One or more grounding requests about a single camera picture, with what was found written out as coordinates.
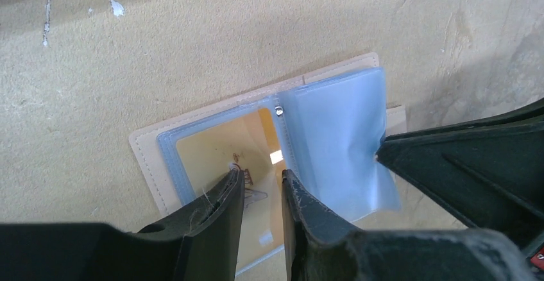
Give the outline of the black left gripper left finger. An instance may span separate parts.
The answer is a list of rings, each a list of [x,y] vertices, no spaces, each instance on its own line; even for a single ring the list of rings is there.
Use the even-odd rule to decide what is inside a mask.
[[[105,223],[1,225],[2,280],[233,280],[244,176],[138,232]]]

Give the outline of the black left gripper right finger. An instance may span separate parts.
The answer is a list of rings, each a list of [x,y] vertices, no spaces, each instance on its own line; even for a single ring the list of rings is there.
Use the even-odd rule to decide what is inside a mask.
[[[289,280],[534,280],[520,250],[492,230],[371,230],[343,219],[282,173]]]

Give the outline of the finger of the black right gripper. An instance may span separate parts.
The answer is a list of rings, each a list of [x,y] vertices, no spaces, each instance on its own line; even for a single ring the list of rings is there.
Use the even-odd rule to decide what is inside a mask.
[[[543,101],[386,137],[378,161],[472,228],[543,247]]]

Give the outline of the gold card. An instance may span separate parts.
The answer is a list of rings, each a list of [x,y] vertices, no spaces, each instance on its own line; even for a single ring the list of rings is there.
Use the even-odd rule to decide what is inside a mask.
[[[178,189],[186,203],[210,191],[229,170],[244,176],[238,274],[280,250],[284,244],[280,179],[285,161],[270,110],[251,110],[181,138],[175,152],[188,182]]]

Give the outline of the beige card holder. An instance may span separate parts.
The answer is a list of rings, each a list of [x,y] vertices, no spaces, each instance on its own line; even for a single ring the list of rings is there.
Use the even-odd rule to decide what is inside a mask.
[[[400,209],[375,154],[385,136],[406,130],[405,108],[387,108],[384,71],[368,53],[134,131],[130,145],[162,216],[196,199],[178,190],[188,182],[176,141],[259,108],[273,116],[284,169],[328,208],[349,222]]]

